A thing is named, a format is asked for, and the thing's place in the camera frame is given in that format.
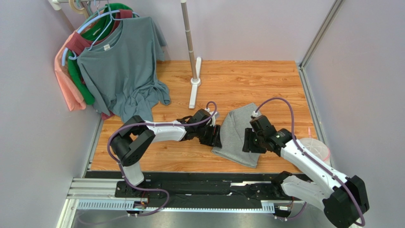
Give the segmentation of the grey cloth napkin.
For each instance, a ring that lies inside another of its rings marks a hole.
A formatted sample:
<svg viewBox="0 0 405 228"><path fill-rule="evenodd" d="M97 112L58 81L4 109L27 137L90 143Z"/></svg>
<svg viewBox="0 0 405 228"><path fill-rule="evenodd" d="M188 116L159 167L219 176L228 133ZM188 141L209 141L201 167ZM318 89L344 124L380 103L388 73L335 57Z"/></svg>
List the grey cloth napkin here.
<svg viewBox="0 0 405 228"><path fill-rule="evenodd" d="M245 129L250 128L251 114L257 108L255 103L249 103L227 113L220 129L222 147L213 147L213 154L249 168L257 167L260 155L242 151Z"/></svg>

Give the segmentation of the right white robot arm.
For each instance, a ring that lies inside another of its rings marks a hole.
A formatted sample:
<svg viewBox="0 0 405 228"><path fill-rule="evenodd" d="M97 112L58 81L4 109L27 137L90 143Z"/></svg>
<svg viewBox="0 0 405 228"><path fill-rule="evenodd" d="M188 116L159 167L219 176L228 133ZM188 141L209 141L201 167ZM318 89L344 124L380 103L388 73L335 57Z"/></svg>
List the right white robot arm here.
<svg viewBox="0 0 405 228"><path fill-rule="evenodd" d="M337 228L356 222L365 225L364 214L370 209L366 185L358 177L348 177L312 155L290 131L277 131L266 116L253 113L250 128L245 129L243 152L273 152L301 170L310 181L283 171L274 179L284 195L298 198L322 210Z"/></svg>

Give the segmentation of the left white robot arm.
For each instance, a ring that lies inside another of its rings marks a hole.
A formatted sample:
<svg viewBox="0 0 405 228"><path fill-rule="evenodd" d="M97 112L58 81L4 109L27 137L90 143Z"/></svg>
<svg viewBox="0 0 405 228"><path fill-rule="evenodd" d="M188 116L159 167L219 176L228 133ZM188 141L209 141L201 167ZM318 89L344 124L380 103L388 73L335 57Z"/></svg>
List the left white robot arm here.
<svg viewBox="0 0 405 228"><path fill-rule="evenodd" d="M182 142L197 138L202 145L221 148L216 112L200 109L172 122L151 122L135 115L110 136L109 154L117 161L124 179L133 186L144 181L139 161L153 143Z"/></svg>

